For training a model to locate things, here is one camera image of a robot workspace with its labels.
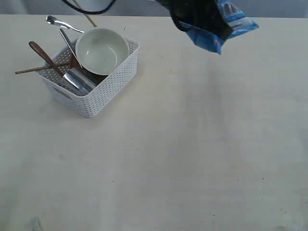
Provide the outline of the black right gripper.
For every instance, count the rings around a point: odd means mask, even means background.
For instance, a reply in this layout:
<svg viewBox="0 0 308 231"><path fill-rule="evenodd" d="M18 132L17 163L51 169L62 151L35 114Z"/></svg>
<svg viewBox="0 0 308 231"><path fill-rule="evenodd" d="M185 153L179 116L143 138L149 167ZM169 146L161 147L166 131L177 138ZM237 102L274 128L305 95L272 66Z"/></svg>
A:
<svg viewBox="0 0 308 231"><path fill-rule="evenodd" d="M226 40L233 32L224 20L216 0L158 0L169 11L174 25L183 32L192 29L210 32Z"/></svg>

